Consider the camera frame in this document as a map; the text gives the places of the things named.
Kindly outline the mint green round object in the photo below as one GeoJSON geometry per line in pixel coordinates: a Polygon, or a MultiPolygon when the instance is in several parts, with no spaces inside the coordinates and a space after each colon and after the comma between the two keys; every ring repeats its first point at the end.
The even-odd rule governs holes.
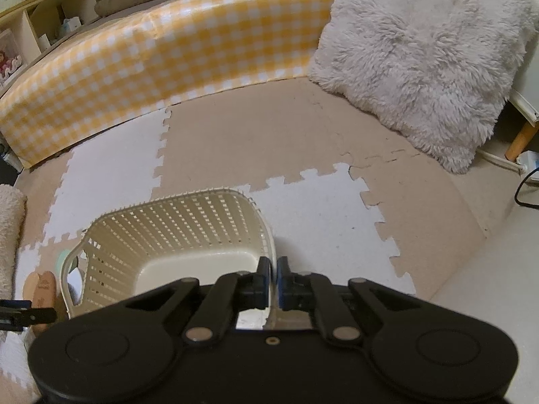
{"type": "Polygon", "coordinates": [[[55,264],[55,275],[58,279],[58,281],[61,281],[62,280],[62,267],[66,261],[66,259],[68,258],[70,254],[70,250],[69,249],[64,249],[62,250],[58,257],[57,257],[57,260],[56,260],[56,264],[55,264]]]}

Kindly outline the cream fluffy blanket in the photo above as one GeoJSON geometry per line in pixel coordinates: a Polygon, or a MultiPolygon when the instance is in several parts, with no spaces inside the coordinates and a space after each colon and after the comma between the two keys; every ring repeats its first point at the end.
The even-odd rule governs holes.
{"type": "Polygon", "coordinates": [[[26,216],[27,197],[17,188],[2,184],[0,198],[0,289],[1,299],[10,299],[13,294],[15,257],[26,216]]]}

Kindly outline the wooden shelf unit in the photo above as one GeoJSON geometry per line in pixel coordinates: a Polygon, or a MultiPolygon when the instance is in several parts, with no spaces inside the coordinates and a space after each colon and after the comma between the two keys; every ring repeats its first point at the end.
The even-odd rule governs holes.
{"type": "Polygon", "coordinates": [[[11,86],[24,70],[71,37],[81,27],[99,19],[100,0],[26,0],[1,12],[1,32],[10,29],[18,43],[24,65],[2,89],[11,86]]]}

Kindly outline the cream plastic lattice basket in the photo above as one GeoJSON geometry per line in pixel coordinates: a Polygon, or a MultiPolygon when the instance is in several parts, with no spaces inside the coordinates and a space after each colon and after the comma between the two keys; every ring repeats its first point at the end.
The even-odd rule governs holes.
{"type": "Polygon", "coordinates": [[[276,265],[271,228],[255,202],[228,188],[184,193],[108,212],[65,259],[59,287],[75,318],[184,277],[276,265]]]}

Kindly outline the framed baby photo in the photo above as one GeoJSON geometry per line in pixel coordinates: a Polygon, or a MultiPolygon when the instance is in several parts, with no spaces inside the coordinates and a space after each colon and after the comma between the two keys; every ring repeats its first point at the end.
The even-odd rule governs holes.
{"type": "Polygon", "coordinates": [[[11,77],[24,65],[18,43],[10,29],[3,30],[0,35],[0,80],[1,85],[10,81],[11,77]]]}

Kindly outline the wooden oval brush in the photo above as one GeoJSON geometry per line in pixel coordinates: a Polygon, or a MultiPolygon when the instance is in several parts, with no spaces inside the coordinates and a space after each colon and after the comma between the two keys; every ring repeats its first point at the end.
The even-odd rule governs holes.
{"type": "Polygon", "coordinates": [[[58,318],[55,309],[56,296],[56,277],[50,271],[43,274],[32,272],[25,281],[23,287],[24,300],[29,300],[33,308],[51,308],[55,313],[53,321],[58,318]]]}

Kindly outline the yellow white checkered bumper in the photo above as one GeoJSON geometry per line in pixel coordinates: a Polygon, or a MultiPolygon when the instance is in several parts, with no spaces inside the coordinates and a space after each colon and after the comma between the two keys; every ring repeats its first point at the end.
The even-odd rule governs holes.
{"type": "Polygon", "coordinates": [[[26,167],[189,99],[303,76],[334,0],[169,0],[79,33],[1,99],[26,167]]]}

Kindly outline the wooden furniture leg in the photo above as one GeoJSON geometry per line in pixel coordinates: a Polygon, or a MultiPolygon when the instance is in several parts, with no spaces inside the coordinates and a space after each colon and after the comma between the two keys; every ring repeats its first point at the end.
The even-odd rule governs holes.
{"type": "Polygon", "coordinates": [[[538,132],[538,124],[525,122],[505,152],[506,160],[514,162],[538,132]]]}

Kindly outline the white furniture panel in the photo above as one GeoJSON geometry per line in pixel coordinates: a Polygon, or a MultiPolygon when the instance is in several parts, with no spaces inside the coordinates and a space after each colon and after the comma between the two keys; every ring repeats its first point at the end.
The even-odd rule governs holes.
{"type": "Polygon", "coordinates": [[[535,127],[537,125],[539,120],[538,109],[525,99],[519,91],[511,89],[510,103],[512,103],[518,112],[520,112],[532,126],[535,127]]]}

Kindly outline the white fluffy cushion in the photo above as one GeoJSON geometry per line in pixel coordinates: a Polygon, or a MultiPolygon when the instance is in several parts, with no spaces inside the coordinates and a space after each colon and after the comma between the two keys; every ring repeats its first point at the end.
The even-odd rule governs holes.
{"type": "Polygon", "coordinates": [[[467,171],[538,31],[538,0],[335,0],[309,79],[467,171]]]}

